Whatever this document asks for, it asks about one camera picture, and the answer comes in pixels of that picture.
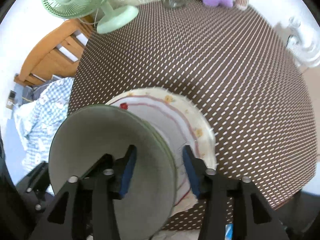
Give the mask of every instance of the plate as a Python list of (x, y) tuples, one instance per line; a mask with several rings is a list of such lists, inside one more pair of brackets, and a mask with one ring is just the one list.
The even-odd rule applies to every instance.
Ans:
[(52, 141), (49, 175), (57, 193), (69, 177), (81, 177), (105, 153), (122, 158), (130, 144), (137, 147), (137, 162), (127, 195), (114, 200), (116, 220), (121, 239), (148, 239), (172, 213), (176, 174), (164, 145), (138, 117), (105, 105), (76, 111)]
[(214, 134), (199, 110), (184, 97), (161, 88), (131, 90), (114, 97), (107, 104), (126, 109), (146, 120), (173, 152), (178, 179), (172, 215), (196, 204), (182, 162), (183, 146), (189, 144), (196, 157), (202, 158), (208, 168), (216, 169)]
[[(143, 121), (134, 114), (132, 114), (132, 118), (136, 118), (139, 122)], [(161, 147), (163, 147), (164, 152), (167, 154), (167, 157), (170, 160), (170, 165), (171, 165), (172, 170), (174, 171), (174, 176), (175, 176), (175, 178), (177, 178), (177, 170), (176, 170), (176, 165), (175, 165), (175, 161), (173, 158), (173, 153), (171, 152), (167, 143), (163, 140), (161, 135), (148, 122), (143, 121), (143, 124), (145, 125), (146, 129), (149, 129), (150, 132), (154, 135), (154, 137), (157, 139), (157, 141), (161, 145)]]

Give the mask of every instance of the white wall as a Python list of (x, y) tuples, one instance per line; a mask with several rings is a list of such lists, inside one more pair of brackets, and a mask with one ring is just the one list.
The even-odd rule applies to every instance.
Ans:
[(320, 35), (320, 27), (302, 0), (250, 0), (250, 4), (272, 25), (288, 25), (291, 16), (298, 16)]
[(5, 104), (13, 90), (13, 78), (33, 47), (63, 19), (49, 14), (41, 0), (16, 0), (0, 24), (0, 127), (6, 126)]

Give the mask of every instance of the wall outlet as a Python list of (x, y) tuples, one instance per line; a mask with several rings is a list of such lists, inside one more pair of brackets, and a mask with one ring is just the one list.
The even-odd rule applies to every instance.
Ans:
[(10, 109), (10, 110), (12, 110), (13, 107), (14, 107), (15, 97), (16, 97), (16, 92), (11, 90), (10, 93), (9, 93), (8, 100), (7, 100), (7, 105), (6, 105), (6, 107), (8, 109)]

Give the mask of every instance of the blue gripper pad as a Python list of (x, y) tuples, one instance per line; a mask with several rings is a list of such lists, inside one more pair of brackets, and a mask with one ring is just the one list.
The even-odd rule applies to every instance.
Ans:
[(119, 190), (119, 195), (121, 196), (121, 198), (123, 198), (125, 194), (128, 193), (128, 190), (129, 190), (133, 170), (137, 161), (137, 148), (134, 146), (133, 147), (130, 146), (126, 155), (128, 154), (130, 155), (130, 157), (124, 168), (123, 175), (121, 178), (121, 186)]
[(196, 174), (195, 167), (192, 164), (191, 158), (195, 159), (191, 147), (186, 145), (182, 150), (182, 158), (183, 163), (187, 171), (187, 175), (190, 181), (192, 193), (196, 196), (197, 199), (200, 197), (200, 189), (199, 189), (199, 178)]

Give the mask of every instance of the brown dotted mat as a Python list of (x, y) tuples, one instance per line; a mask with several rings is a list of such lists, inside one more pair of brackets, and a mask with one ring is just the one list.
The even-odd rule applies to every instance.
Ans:
[[(218, 172), (250, 176), (272, 207), (300, 190), (315, 174), (314, 113), (300, 71), (268, 23), (252, 8), (198, 0), (176, 10), (161, 2), (139, 8), (120, 30), (93, 32), (69, 114), (130, 89), (164, 87), (191, 99), (213, 127)], [(200, 206), (171, 217), (166, 229), (198, 228)]]

